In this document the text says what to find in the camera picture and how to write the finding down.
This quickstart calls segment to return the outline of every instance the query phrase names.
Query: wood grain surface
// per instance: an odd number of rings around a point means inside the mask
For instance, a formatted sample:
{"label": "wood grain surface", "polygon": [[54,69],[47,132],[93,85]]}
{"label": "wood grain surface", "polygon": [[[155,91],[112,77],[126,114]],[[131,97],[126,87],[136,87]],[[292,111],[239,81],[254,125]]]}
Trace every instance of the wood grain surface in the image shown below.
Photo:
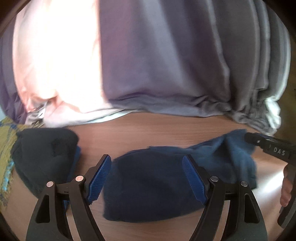
{"label": "wood grain surface", "polygon": [[[188,147],[243,128],[254,131],[224,116],[189,118],[149,113],[132,113],[105,123],[74,126],[70,129],[79,136],[81,147],[81,158],[76,174],[85,174],[87,169],[95,166],[105,153],[114,159],[128,151],[151,145]],[[277,218],[280,210],[282,170],[285,163],[263,153],[260,149],[256,149],[253,158],[258,168],[258,188],[254,190],[254,194],[266,223],[269,240],[273,241],[282,231],[277,224]],[[28,191],[15,171],[13,176],[8,207],[2,210],[2,213],[15,234],[24,241],[37,199]],[[225,202],[215,240],[220,240],[222,236],[228,207],[229,202]],[[202,210],[199,210],[164,221],[124,223],[105,220],[102,216],[103,209],[101,194],[91,205],[91,210],[106,241],[188,241],[202,214]],[[67,218],[74,241],[80,240],[71,209],[67,212]]]}

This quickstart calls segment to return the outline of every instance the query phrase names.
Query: finger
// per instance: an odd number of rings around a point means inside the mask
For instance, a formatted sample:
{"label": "finger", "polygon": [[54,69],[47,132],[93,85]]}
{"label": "finger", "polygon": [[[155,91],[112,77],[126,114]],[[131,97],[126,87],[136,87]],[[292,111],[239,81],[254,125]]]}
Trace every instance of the finger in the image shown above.
{"label": "finger", "polygon": [[289,202],[287,202],[286,200],[284,200],[283,198],[281,198],[280,203],[282,205],[282,207],[286,207],[288,206]]}
{"label": "finger", "polygon": [[285,166],[284,168],[284,177],[287,177],[288,176],[288,168],[287,168],[288,165]]}
{"label": "finger", "polygon": [[291,197],[292,195],[288,192],[286,192],[285,190],[282,189],[281,191],[281,201],[284,203],[284,204],[288,204],[289,201],[291,200]]}
{"label": "finger", "polygon": [[293,189],[293,184],[287,178],[284,178],[282,189],[285,190],[286,192],[290,193]]}

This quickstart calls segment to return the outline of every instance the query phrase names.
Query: crumpled fabric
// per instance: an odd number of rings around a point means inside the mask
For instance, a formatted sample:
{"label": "crumpled fabric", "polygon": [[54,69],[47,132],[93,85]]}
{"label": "crumpled fabric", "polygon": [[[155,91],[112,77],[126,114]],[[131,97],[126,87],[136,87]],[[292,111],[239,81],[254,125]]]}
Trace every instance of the crumpled fabric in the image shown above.
{"label": "crumpled fabric", "polygon": [[148,222],[178,217],[202,208],[182,168],[191,155],[210,176],[226,183],[246,181],[256,187],[255,147],[244,141],[246,130],[188,148],[149,147],[113,160],[104,185],[104,217],[111,221]]}
{"label": "crumpled fabric", "polygon": [[12,67],[12,39],[15,18],[9,23],[0,37],[0,106],[15,123],[24,124],[27,111],[19,97],[15,86]]}
{"label": "crumpled fabric", "polygon": [[26,129],[17,133],[11,148],[15,169],[38,198],[49,181],[66,183],[77,162],[78,136],[64,128]]}
{"label": "crumpled fabric", "polygon": [[15,83],[28,112],[48,101],[51,127],[120,111],[102,90],[98,19],[98,0],[32,0],[16,17]]}
{"label": "crumpled fabric", "polygon": [[267,88],[270,32],[253,0],[101,0],[103,87],[117,108],[227,115],[275,133]]}
{"label": "crumpled fabric", "polygon": [[268,110],[267,119],[271,127],[278,129],[281,126],[281,117],[277,101],[283,95],[290,72],[291,43],[290,35],[271,8],[267,8],[271,26],[271,60],[268,73],[269,85],[264,91],[259,92],[259,97],[264,100]]}

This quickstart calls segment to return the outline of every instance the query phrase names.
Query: gray fabric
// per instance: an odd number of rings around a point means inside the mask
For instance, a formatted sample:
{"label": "gray fabric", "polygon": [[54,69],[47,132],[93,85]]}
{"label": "gray fabric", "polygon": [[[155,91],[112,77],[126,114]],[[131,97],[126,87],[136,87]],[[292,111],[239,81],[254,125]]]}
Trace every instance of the gray fabric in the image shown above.
{"label": "gray fabric", "polygon": [[254,0],[260,26],[260,62],[253,93],[253,105],[257,104],[258,91],[268,87],[268,71],[270,63],[270,25],[267,8],[262,0]]}
{"label": "gray fabric", "polygon": [[251,109],[269,66],[263,8],[259,22],[253,0],[101,0],[106,97],[130,110],[226,114],[273,133],[265,106]]}
{"label": "gray fabric", "polygon": [[103,87],[114,106],[204,116],[195,105],[206,99],[230,110],[210,0],[103,0],[100,10]]}
{"label": "gray fabric", "polygon": [[249,112],[259,68],[260,28],[253,0],[213,0],[223,54],[230,69],[231,102]]}
{"label": "gray fabric", "polygon": [[285,32],[285,53],[286,53],[286,60],[285,60],[285,68],[284,68],[284,76],[283,76],[283,85],[281,88],[278,89],[278,93],[276,94],[276,99],[280,99],[281,96],[283,95],[287,83],[288,83],[288,78],[290,75],[290,67],[291,67],[291,55],[292,55],[292,50],[291,50],[291,42],[290,42],[290,34],[288,29],[285,27],[283,24],[284,32]]}
{"label": "gray fabric", "polygon": [[3,112],[16,123],[24,124],[25,107],[18,95],[12,67],[12,39],[15,18],[0,37],[0,106]]}
{"label": "gray fabric", "polygon": [[284,24],[271,8],[267,7],[267,11],[271,31],[271,58],[268,73],[269,86],[266,90],[260,91],[258,93],[258,97],[260,100],[264,100],[270,96],[274,96],[282,87],[284,81],[285,66],[287,64]]}

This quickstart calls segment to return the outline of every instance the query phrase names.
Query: blue fabric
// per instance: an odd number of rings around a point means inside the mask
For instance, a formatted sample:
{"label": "blue fabric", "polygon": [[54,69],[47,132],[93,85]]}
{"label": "blue fabric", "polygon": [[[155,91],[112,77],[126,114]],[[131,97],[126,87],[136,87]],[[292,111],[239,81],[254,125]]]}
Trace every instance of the blue fabric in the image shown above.
{"label": "blue fabric", "polygon": [[255,147],[244,141],[245,133],[235,130],[189,148],[149,147],[116,158],[104,186],[104,217],[157,221],[202,208],[182,168],[188,154],[210,175],[227,183],[244,180],[255,188],[256,165],[251,158]]}

